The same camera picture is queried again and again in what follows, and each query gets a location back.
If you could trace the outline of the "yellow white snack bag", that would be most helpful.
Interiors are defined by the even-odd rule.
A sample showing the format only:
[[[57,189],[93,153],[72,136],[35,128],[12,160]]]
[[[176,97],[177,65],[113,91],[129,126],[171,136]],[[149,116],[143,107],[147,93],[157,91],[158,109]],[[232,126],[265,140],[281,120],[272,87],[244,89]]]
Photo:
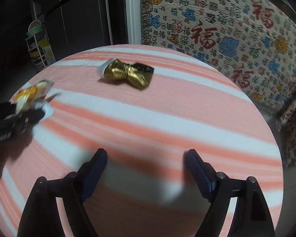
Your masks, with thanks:
[[[25,84],[12,98],[12,104],[16,105],[15,115],[20,116],[30,110],[42,110],[45,120],[53,115],[53,109],[47,100],[47,94],[54,86],[50,80],[41,80],[36,84]]]

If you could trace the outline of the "gold black foil wrapper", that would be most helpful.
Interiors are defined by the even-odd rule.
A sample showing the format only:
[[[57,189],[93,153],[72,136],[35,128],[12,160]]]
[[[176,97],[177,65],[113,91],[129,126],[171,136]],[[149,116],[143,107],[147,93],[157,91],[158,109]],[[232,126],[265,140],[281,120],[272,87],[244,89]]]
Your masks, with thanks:
[[[152,80],[155,69],[136,62],[122,62],[117,58],[109,59],[99,66],[97,72],[102,79],[109,82],[128,82],[134,88],[143,90]]]

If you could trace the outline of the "white storage rack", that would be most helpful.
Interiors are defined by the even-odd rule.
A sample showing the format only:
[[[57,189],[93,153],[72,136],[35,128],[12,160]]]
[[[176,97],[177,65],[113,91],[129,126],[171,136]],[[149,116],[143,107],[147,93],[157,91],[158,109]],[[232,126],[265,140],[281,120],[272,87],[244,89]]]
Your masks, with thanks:
[[[55,57],[49,43],[45,26],[39,21],[34,20],[28,27],[25,42],[28,53],[34,67],[41,71],[49,65],[55,63]]]

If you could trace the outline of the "black refrigerator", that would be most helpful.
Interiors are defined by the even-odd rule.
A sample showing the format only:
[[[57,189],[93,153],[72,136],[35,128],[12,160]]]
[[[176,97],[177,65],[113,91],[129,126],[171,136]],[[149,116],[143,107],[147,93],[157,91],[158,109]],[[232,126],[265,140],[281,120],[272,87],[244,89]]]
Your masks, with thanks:
[[[128,43],[125,0],[34,0],[56,60]]]

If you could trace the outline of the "striped pink white tablecloth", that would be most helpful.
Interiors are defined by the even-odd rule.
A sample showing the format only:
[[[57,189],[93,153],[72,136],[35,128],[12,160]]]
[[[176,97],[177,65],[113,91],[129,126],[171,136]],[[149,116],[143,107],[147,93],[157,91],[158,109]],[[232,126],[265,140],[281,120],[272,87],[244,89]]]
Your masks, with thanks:
[[[109,59],[155,69],[143,90],[109,82]],[[273,224],[283,200],[279,148],[267,122],[231,80],[177,51],[114,45],[77,53],[25,84],[50,80],[53,115],[9,148],[0,179],[0,229],[15,236],[38,177],[76,171],[99,148],[108,164],[86,211],[100,236],[193,236],[207,210],[183,155],[194,149],[216,171],[254,176]]]

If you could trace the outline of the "patterned fu character cloth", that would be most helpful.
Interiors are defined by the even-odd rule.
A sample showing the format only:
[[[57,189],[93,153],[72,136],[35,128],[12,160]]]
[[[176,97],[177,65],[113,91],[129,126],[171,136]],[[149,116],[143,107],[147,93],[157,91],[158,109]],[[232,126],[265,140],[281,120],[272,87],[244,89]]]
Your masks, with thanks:
[[[214,67],[275,118],[296,165],[296,24],[268,0],[141,0],[145,45]]]

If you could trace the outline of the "black wok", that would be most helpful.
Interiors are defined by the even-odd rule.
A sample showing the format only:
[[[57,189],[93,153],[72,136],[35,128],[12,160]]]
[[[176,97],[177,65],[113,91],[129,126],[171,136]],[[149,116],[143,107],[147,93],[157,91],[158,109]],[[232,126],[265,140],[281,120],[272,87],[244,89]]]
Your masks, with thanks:
[[[296,23],[296,12],[283,0],[268,0],[277,8],[279,8],[286,16]]]

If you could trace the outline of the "white door frame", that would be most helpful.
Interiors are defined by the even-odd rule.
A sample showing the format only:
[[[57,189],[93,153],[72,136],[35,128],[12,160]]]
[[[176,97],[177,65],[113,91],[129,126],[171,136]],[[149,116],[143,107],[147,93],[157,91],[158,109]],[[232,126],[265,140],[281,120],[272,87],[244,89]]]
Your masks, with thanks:
[[[141,44],[141,0],[125,0],[129,44]]]

